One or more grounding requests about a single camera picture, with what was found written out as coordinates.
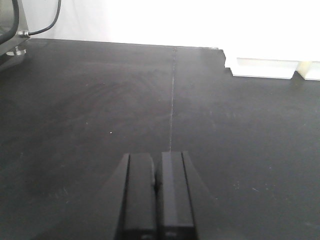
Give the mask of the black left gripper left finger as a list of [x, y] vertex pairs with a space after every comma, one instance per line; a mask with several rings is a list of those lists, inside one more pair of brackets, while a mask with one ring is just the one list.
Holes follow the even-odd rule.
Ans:
[[116, 240], [157, 238], [154, 162], [149, 153], [129, 153], [126, 160]]

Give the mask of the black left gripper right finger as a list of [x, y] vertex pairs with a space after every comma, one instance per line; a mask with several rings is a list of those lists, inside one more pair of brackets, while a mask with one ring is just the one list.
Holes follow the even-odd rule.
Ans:
[[190, 184], [195, 166], [186, 151], [161, 153], [156, 169], [156, 213], [161, 240], [197, 240]]

